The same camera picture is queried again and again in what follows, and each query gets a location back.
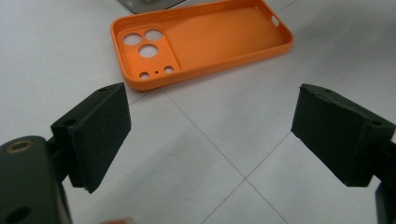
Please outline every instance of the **tile grout line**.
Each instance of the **tile grout line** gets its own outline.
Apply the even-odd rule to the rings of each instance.
[[[291,6],[291,5],[293,5],[293,4],[296,3],[296,2],[297,2],[297,0],[294,0],[294,1],[290,2],[287,6],[282,7],[280,10],[278,10],[278,11],[276,12],[276,14],[279,13],[279,12],[281,12],[283,9],[285,9],[285,8],[287,8],[287,7]]]
[[[222,204],[224,204],[225,203],[225,201],[227,201],[227,199],[228,198],[230,198],[230,196],[245,182],[245,180],[246,179],[243,179],[242,181],[241,181],[241,183],[239,183],[239,185],[238,186],[236,186],[236,188],[235,189],[233,189],[233,191],[231,191],[231,193],[209,214],[209,216],[207,216],[205,219],[204,219],[204,221],[202,221],[201,222],[201,224],[204,224],[205,222],[206,222],[206,220],[208,219],[208,218],[210,218],[211,216],[212,216],[212,214],[213,213],[215,213],[216,212],[216,210],[218,210],[218,208],[222,205]]]
[[[381,36],[381,38],[379,38],[378,39],[378,41],[376,41],[365,53],[364,53],[364,55],[363,56],[361,56],[361,58],[359,58],[358,59],[358,61],[357,62],[355,62],[355,64],[353,64],[353,66],[330,88],[330,90],[334,90],[334,88],[336,87],[336,86],[338,86],[338,84],[340,84],[343,80],[344,80],[344,78],[346,78],[347,77],[347,75],[349,75],[349,73],[350,72],[352,72],[352,70],[361,62],[361,60],[363,60],[366,56],[367,56],[367,54],[369,53],[369,52],[371,52],[379,43],[380,43],[380,41],[383,39],[383,38],[385,38],[389,33],[390,33],[390,31],[394,28],[394,27],[396,27],[396,23],[389,29],[389,30],[387,30],[387,32],[383,35],[383,36]]]
[[[141,97],[137,98],[136,100],[134,100],[133,102],[131,102],[130,104],[128,104],[128,106],[130,106],[130,105],[132,105],[132,104],[134,104],[134,103],[138,102],[139,100],[141,100],[141,99],[145,98],[146,96],[150,95],[152,92],[153,92],[153,91],[149,91],[149,92],[147,92],[147,93],[146,93],[146,94],[144,94],[143,96],[141,96]]]
[[[282,140],[280,140],[280,142],[270,151],[270,153],[268,153],[265,158],[247,175],[246,180],[248,180],[248,178],[250,177],[251,174],[253,174],[253,172],[255,172],[257,170],[257,168],[279,147],[280,144],[283,143],[283,141],[285,141],[285,139],[291,134],[291,132],[288,132],[288,134],[286,134]]]
[[[181,111],[181,113],[183,113],[184,116],[186,116],[186,118],[192,123],[192,125],[194,125],[194,127],[196,129],[198,129],[198,131],[207,139],[207,141],[210,142],[210,144],[212,144],[212,146],[231,164],[231,166],[242,176],[245,178],[244,175],[242,175],[242,173],[235,167],[235,165],[233,165],[233,163],[224,155],[224,153],[221,152],[221,150],[206,136],[206,134],[204,134],[204,132],[191,120],[191,118],[189,116],[187,116],[187,114],[184,112],[184,110],[182,110],[180,108],[180,106],[178,106],[178,104],[164,91],[162,90],[163,93],[166,95],[166,97],[168,97],[172,103]]]
[[[251,186],[251,187],[253,187],[256,191],[257,191],[257,193],[274,209],[274,211],[287,223],[287,224],[289,224],[289,222],[285,219],[285,218],[283,218],[281,215],[280,215],[280,213],[259,193],[259,191],[247,180],[247,182],[249,183],[249,185]]]

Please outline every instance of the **white surface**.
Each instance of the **white surface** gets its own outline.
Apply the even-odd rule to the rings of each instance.
[[[101,187],[89,195],[64,181],[75,223],[375,223],[378,180],[346,188],[290,127],[302,83],[396,123],[396,2],[268,4],[295,35],[287,54],[127,90],[132,131]],[[1,1],[0,142],[49,138],[53,121],[123,81],[109,26],[129,14],[115,0]]]

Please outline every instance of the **floor tile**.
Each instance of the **floor tile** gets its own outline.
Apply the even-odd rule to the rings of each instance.
[[[251,185],[244,181],[204,224],[286,224]]]
[[[131,106],[132,132],[101,187],[66,192],[75,222],[200,223],[243,177],[161,91]]]
[[[289,224],[376,223],[378,180],[347,188],[292,134],[248,180]]]
[[[396,124],[396,26],[334,90]]]
[[[333,87],[393,25],[394,18],[386,13],[379,24],[361,21],[362,15],[351,6],[355,2],[332,3],[341,12],[331,3],[302,0],[279,13],[296,37],[285,55],[164,88],[243,175],[289,132],[298,87],[302,83]],[[383,10],[364,12],[370,18]],[[323,11],[326,21],[315,18]],[[304,24],[294,21],[300,17]],[[368,36],[357,40],[361,27],[344,24],[345,17],[360,23]]]
[[[43,135],[93,91],[123,81],[109,27],[129,13],[116,1],[0,5],[1,142]],[[130,103],[146,94],[127,92]]]

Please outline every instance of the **phone case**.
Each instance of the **phone case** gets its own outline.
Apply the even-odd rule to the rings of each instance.
[[[145,91],[286,52],[293,35],[261,0],[123,17],[111,34],[126,83]]]

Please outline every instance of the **black bracket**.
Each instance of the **black bracket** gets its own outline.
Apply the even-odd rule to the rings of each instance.
[[[94,192],[131,118],[123,83],[95,91],[51,125],[53,137],[0,146],[0,223],[71,223],[62,181]]]
[[[378,223],[393,223],[396,210],[395,125],[342,95],[303,84],[291,131],[348,187],[367,187],[373,175]]]

